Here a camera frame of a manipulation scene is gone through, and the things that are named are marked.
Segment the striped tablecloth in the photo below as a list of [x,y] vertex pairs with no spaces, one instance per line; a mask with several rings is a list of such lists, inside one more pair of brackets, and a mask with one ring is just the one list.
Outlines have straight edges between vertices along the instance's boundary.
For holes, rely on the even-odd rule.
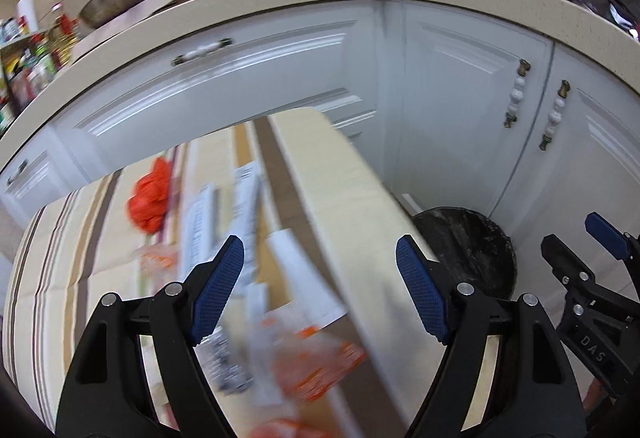
[[[361,344],[369,360],[330,395],[302,409],[302,419],[340,436],[402,437],[428,390],[443,347],[422,328],[395,264],[395,245],[409,233],[433,257],[409,219],[342,135],[313,109],[259,118],[172,148],[172,203],[163,229],[145,236],[132,226],[126,201],[153,158],[91,183],[39,211],[18,250],[2,333],[4,366],[33,410],[53,428],[74,349],[99,298],[151,294],[134,253],[145,244],[180,244],[180,220],[206,183],[220,190],[219,224],[231,219],[233,171],[262,167],[257,280],[269,285],[271,308],[289,292],[265,243],[290,228],[327,284],[349,308],[327,327]],[[162,405],[153,364],[145,361],[154,402]],[[492,370],[484,382],[490,386]],[[248,393],[216,395],[239,437],[263,418]],[[471,413],[481,416],[482,400]]]

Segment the white cabinet door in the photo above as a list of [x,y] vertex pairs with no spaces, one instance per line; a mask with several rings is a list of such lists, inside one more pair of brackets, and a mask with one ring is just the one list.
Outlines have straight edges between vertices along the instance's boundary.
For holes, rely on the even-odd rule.
[[[542,151],[562,80],[571,89],[552,142]],[[564,288],[540,254],[540,242],[550,233],[596,273],[600,284],[621,291],[630,283],[624,265],[586,233],[584,219],[595,211],[618,230],[637,235],[639,205],[640,96],[605,70],[556,47],[531,137],[492,215],[513,240],[515,295],[538,295],[552,316],[564,306]]]
[[0,174],[0,197],[26,227],[38,209],[89,183],[49,126],[39,131]]
[[[225,37],[233,45],[172,67],[177,55]],[[261,14],[175,42],[119,71],[63,111],[56,127],[96,179],[283,108],[313,105],[333,123],[375,114],[375,45],[370,1]]]
[[[406,71],[392,190],[424,209],[497,204],[540,104],[552,51],[543,37],[477,14],[406,5]],[[504,127],[518,79],[517,122]]]

